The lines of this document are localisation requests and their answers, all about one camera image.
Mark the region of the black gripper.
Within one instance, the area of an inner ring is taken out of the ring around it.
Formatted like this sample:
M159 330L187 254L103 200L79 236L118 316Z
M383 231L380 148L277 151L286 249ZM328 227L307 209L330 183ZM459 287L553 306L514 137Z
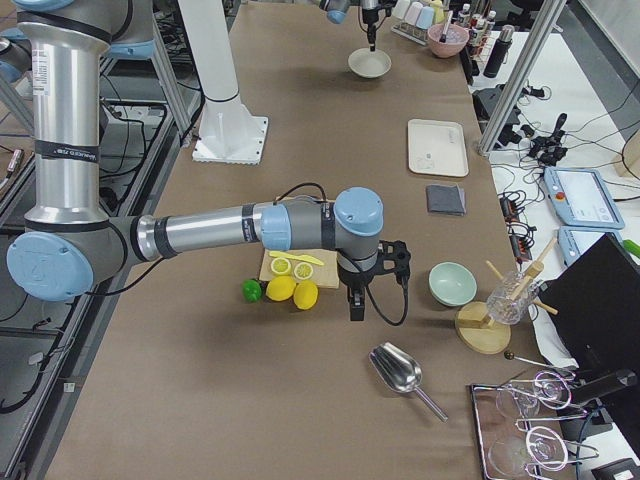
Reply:
M337 251L338 276L347 287L351 321L364 320L365 290L376 276L393 273L396 282L402 287L403 294L408 295L410 259L411 253L406 243L400 240L380 240L374 254L364 260L356 259L344 249Z
M367 41L371 52L376 51L376 30L378 20L379 9L377 7L362 8L362 21L366 25Z

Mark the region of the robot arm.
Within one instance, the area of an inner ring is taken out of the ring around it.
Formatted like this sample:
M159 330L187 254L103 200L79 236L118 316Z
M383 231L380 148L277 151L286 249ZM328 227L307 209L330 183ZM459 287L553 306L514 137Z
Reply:
M340 24L344 21L347 11L351 5L347 0L321 0L318 6L326 13L327 19L334 24ZM376 39L378 30L378 21L380 11L384 9L381 1L363 0L359 2L360 20L363 22L363 28L366 32L369 50L376 50Z
M383 204L352 187L335 199L285 193L268 203L185 216L114 218L99 204L99 63L153 55L148 1L20 1L17 22L31 45L36 202L8 247L13 281L27 294L67 301L126 267L180 253L259 242L269 250L337 253L350 317L360 320L374 277L410 278L401 241L386 242Z

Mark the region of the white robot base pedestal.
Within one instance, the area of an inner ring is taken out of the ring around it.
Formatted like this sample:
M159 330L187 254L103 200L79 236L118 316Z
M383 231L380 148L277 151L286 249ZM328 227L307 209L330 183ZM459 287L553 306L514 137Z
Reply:
M185 0L179 8L205 97L193 159L256 165L268 119L252 115L241 100L223 4Z

